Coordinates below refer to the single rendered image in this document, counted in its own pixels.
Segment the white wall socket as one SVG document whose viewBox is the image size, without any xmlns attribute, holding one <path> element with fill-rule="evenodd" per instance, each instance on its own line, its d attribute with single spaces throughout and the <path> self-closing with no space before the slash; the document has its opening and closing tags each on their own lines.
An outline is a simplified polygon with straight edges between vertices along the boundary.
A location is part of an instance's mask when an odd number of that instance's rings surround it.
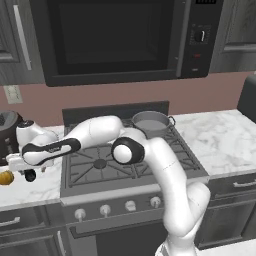
<svg viewBox="0 0 256 256">
<path fill-rule="evenodd" d="M 20 104 L 23 102 L 18 85 L 4 86 L 5 95 L 9 104 Z"/>
</svg>

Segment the dark grey countertop appliance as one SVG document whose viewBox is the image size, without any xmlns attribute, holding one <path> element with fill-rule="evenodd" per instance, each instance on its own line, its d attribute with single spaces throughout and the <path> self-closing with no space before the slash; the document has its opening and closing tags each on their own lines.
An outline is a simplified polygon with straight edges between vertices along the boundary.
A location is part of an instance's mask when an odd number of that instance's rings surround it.
<svg viewBox="0 0 256 256">
<path fill-rule="evenodd" d="M 237 109 L 256 124 L 256 75 L 245 79 Z"/>
</svg>

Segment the dark purple eggplant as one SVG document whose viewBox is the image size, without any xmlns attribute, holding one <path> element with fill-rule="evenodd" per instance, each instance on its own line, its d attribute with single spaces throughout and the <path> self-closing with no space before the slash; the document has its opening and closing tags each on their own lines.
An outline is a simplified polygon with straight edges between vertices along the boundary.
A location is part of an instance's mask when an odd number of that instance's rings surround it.
<svg viewBox="0 0 256 256">
<path fill-rule="evenodd" d="M 34 169 L 25 170 L 25 179 L 27 182 L 33 182 L 36 179 L 36 172 Z"/>
</svg>

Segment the grey gas stove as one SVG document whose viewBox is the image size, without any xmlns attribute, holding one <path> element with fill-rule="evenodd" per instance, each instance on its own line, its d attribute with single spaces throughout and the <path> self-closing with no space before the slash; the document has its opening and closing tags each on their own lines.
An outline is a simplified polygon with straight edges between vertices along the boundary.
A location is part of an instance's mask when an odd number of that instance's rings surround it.
<svg viewBox="0 0 256 256">
<path fill-rule="evenodd" d="M 62 158 L 61 202 L 66 226 L 82 224 L 90 231 L 119 227 L 146 221 L 161 220 L 163 206 L 153 208 L 150 199 L 162 198 L 160 188 L 146 163 L 120 165 L 113 160 L 111 146 L 103 144 L 80 150 Z M 127 201 L 136 203 L 136 210 L 125 209 Z M 109 205 L 108 217 L 100 213 Z M 82 222 L 75 211 L 84 209 Z"/>
</svg>

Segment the grey drawer front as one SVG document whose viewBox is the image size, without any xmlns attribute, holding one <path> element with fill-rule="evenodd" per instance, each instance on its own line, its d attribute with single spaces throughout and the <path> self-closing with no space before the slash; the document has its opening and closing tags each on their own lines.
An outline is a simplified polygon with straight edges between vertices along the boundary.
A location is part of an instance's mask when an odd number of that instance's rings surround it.
<svg viewBox="0 0 256 256">
<path fill-rule="evenodd" d="M 20 217 L 20 222 L 10 226 L 0 227 L 0 234 L 10 234 L 18 231 L 32 231 L 37 228 L 46 227 L 48 224 L 47 217 L 41 210 L 40 206 L 0 212 L 0 222 L 10 221 L 15 217 Z"/>
<path fill-rule="evenodd" d="M 211 179 L 208 187 L 211 191 L 211 199 L 220 199 L 256 191 L 256 185 L 245 188 L 233 187 L 234 182 L 247 183 L 256 179 L 256 173 Z"/>
</svg>

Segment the dark oven door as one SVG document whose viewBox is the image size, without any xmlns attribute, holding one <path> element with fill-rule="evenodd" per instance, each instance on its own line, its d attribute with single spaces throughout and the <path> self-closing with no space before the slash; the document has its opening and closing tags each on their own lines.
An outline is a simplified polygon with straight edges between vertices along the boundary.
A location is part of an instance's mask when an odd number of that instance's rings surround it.
<svg viewBox="0 0 256 256">
<path fill-rule="evenodd" d="M 167 237 L 161 220 L 94 231 L 79 223 L 68 230 L 73 256 L 155 256 Z"/>
</svg>

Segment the grey base cupboard door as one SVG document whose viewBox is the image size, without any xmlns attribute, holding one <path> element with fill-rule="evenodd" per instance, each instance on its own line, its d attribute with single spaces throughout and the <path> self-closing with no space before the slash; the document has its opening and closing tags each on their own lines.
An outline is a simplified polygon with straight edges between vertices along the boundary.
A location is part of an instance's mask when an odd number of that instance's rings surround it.
<svg viewBox="0 0 256 256">
<path fill-rule="evenodd" d="M 255 205 L 255 200 L 236 203 L 211 200 L 196 234 L 196 247 L 205 250 L 240 242 Z"/>
<path fill-rule="evenodd" d="M 66 256 L 53 233 L 27 232 L 0 236 L 0 256 Z"/>
</svg>

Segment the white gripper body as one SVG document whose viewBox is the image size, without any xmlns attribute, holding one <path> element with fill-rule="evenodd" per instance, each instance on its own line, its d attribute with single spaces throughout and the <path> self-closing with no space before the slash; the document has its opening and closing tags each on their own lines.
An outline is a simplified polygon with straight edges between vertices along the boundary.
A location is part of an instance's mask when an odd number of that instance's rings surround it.
<svg viewBox="0 0 256 256">
<path fill-rule="evenodd" d="M 30 165 L 23 160 L 19 153 L 9 154 L 6 157 L 6 161 L 8 162 L 9 170 L 12 172 L 24 172 L 25 170 L 29 169 L 39 169 L 41 172 L 44 172 L 48 167 L 52 167 L 54 165 L 53 160 L 48 160 L 45 163 L 38 166 Z"/>
</svg>

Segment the yellow squash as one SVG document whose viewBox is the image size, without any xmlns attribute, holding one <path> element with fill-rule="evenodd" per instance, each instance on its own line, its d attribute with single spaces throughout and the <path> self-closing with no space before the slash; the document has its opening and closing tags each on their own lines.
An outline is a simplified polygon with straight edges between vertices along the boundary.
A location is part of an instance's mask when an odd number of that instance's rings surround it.
<svg viewBox="0 0 256 256">
<path fill-rule="evenodd" d="M 14 181 L 14 175 L 11 171 L 6 170 L 0 173 L 0 185 L 10 185 Z"/>
</svg>

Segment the grey wall cupboard door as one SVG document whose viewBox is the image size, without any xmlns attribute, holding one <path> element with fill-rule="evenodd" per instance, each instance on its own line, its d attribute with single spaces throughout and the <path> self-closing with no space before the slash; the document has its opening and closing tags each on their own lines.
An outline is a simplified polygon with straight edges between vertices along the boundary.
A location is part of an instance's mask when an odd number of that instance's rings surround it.
<svg viewBox="0 0 256 256">
<path fill-rule="evenodd" d="M 19 6 L 31 60 L 31 71 L 28 71 L 24 60 L 13 5 Z M 0 0 L 0 85 L 41 84 L 44 82 L 29 0 Z"/>
<path fill-rule="evenodd" d="M 256 0 L 224 0 L 210 73 L 256 70 L 256 52 L 224 52 L 226 44 L 256 44 Z"/>
</svg>

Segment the white stove knob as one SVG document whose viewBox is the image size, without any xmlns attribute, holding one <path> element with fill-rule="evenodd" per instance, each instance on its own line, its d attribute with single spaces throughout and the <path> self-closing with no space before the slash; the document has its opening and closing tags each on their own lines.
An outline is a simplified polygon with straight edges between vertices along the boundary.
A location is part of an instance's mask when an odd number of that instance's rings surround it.
<svg viewBox="0 0 256 256">
<path fill-rule="evenodd" d="M 155 196 L 150 199 L 150 204 L 153 208 L 158 208 L 161 205 L 161 199 L 158 196 Z"/>
<path fill-rule="evenodd" d="M 86 212 L 84 209 L 77 209 L 74 213 L 75 218 L 79 221 L 82 222 L 83 219 L 86 217 Z"/>
<path fill-rule="evenodd" d="M 108 217 L 109 214 L 111 212 L 111 207 L 109 205 L 102 205 L 100 207 L 100 213 L 104 216 L 104 217 Z"/>
<path fill-rule="evenodd" d="M 136 203 L 135 203 L 134 201 L 132 201 L 132 200 L 127 201 L 127 202 L 125 203 L 125 209 L 126 209 L 127 211 L 129 211 L 129 212 L 135 211 L 135 210 L 136 210 Z"/>
</svg>

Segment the dark round countertop appliance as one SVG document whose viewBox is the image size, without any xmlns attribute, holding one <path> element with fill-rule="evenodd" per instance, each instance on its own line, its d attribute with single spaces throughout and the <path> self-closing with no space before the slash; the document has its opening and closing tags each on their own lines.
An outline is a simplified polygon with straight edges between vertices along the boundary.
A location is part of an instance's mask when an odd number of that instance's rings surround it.
<svg viewBox="0 0 256 256">
<path fill-rule="evenodd" d="M 6 157 L 19 152 L 16 128 L 23 121 L 15 111 L 0 111 L 0 166 L 6 166 Z"/>
</svg>

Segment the grey cooking pot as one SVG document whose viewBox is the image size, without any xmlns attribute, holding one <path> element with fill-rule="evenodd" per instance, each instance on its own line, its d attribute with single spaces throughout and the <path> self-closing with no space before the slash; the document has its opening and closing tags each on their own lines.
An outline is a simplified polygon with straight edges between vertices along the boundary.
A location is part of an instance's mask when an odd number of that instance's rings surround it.
<svg viewBox="0 0 256 256">
<path fill-rule="evenodd" d="M 132 118 L 133 126 L 142 131 L 148 139 L 164 137 L 176 125 L 173 116 L 167 116 L 157 111 L 142 111 Z"/>
</svg>

